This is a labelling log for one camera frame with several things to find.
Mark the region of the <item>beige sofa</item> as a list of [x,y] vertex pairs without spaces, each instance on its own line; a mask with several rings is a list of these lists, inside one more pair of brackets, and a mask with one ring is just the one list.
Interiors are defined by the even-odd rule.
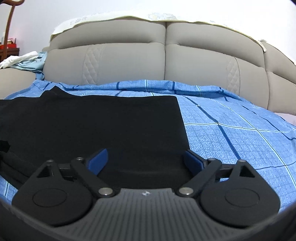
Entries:
[[45,79],[72,85],[171,80],[215,85],[274,113],[295,114],[295,64],[224,28],[193,23],[112,20],[55,37]]

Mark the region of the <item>black pants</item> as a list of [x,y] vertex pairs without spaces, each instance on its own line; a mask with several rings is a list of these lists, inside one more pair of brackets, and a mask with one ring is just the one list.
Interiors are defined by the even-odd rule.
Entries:
[[75,96],[58,87],[1,101],[1,175],[16,188],[47,160],[69,163],[107,149],[98,178],[114,188],[176,189],[192,178],[174,96]]

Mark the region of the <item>lavender sofa cover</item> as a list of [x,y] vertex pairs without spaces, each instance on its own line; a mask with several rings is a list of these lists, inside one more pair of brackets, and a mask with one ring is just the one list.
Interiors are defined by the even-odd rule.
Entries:
[[276,115],[280,116],[283,118],[285,121],[288,123],[296,126],[296,116],[288,113],[275,113]]

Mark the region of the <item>white cloth on sofa back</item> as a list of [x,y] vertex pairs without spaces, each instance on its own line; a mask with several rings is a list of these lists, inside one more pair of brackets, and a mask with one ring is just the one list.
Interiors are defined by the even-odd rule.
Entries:
[[216,26],[220,28],[224,28],[227,30],[231,30],[233,32],[239,33],[248,39],[252,40],[256,44],[258,44],[262,51],[265,53],[267,51],[266,47],[263,44],[263,40],[259,40],[256,38],[253,38],[250,35],[247,35],[246,33],[242,33],[236,29],[230,28],[225,24],[219,24],[215,21],[191,21],[191,20],[184,20],[179,19],[175,15],[172,14],[159,14],[159,13],[152,13],[152,14],[136,14],[136,15],[119,15],[119,14],[110,14],[110,13],[98,13],[98,14],[91,14],[91,15],[85,15],[80,16],[77,18],[72,18],[69,20],[66,20],[62,23],[60,23],[58,26],[55,27],[53,33],[51,34],[49,43],[52,42],[52,40],[60,35],[61,33],[64,33],[70,29],[73,29],[75,27],[85,25],[87,23],[95,23],[95,22],[105,22],[105,21],[112,21],[112,20],[139,20],[139,21],[146,21],[146,22],[155,22],[155,23],[193,23],[193,24],[204,24],[204,25],[211,25]]

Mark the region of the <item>white garment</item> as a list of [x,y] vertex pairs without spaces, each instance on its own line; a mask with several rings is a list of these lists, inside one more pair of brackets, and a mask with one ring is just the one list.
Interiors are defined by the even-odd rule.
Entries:
[[16,63],[20,63],[22,61],[34,60],[39,56],[37,51],[32,51],[30,53],[24,54],[22,56],[10,56],[0,63],[0,68],[8,68]]

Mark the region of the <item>blue plaid cloth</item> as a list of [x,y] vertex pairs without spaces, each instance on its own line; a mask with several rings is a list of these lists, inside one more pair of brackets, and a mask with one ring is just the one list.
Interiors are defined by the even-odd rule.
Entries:
[[2,104],[22,97],[35,100],[53,87],[76,96],[173,95],[178,99],[193,150],[205,157],[216,154],[227,163],[236,157],[246,159],[276,191],[282,207],[295,201],[295,127],[223,88],[157,80],[103,85],[35,80],[30,87],[2,100]]

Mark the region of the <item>light blue garment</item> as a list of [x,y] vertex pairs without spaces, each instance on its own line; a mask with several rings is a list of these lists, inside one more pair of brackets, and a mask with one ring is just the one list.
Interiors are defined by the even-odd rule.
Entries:
[[39,52],[37,58],[23,60],[11,66],[18,70],[30,71],[36,74],[36,79],[44,80],[43,68],[48,52]]

